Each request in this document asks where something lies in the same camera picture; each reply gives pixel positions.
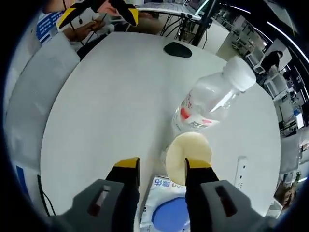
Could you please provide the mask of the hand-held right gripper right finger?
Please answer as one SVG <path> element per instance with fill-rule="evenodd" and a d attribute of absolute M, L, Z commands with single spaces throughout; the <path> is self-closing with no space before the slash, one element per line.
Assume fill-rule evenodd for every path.
<path fill-rule="evenodd" d="M 256 212 L 250 199 L 226 180 L 219 180 L 211 165 L 186 158 L 185 200 L 193 232 L 251 232 Z"/>

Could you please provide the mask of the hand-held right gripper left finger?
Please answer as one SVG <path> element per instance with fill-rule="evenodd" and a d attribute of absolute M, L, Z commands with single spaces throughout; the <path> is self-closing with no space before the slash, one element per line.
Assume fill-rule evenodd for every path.
<path fill-rule="evenodd" d="M 140 158 L 117 162 L 73 199 L 70 225 L 74 232 L 132 232 L 139 201 Z"/>

